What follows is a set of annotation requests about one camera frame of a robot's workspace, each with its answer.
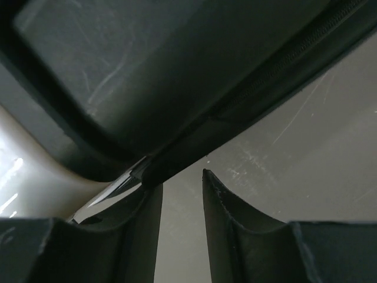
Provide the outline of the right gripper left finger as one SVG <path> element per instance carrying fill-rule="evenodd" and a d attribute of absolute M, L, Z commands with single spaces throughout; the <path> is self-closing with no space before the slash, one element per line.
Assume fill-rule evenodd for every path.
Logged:
<path fill-rule="evenodd" d="M 109 208 L 70 224 L 85 250 L 68 282 L 153 282 L 163 185 L 141 185 Z"/>

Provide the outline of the black and white suitcase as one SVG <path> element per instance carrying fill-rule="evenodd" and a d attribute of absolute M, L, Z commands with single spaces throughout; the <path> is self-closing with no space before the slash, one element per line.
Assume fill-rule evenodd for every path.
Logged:
<path fill-rule="evenodd" d="M 1 216 L 166 180 L 375 29 L 375 1 L 2 1 Z"/>

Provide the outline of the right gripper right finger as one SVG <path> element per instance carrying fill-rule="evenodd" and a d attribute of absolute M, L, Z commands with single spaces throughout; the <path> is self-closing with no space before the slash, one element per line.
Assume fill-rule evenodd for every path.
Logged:
<path fill-rule="evenodd" d="M 212 282 L 283 282 L 286 224 L 231 192 L 203 170 L 203 205 Z"/>

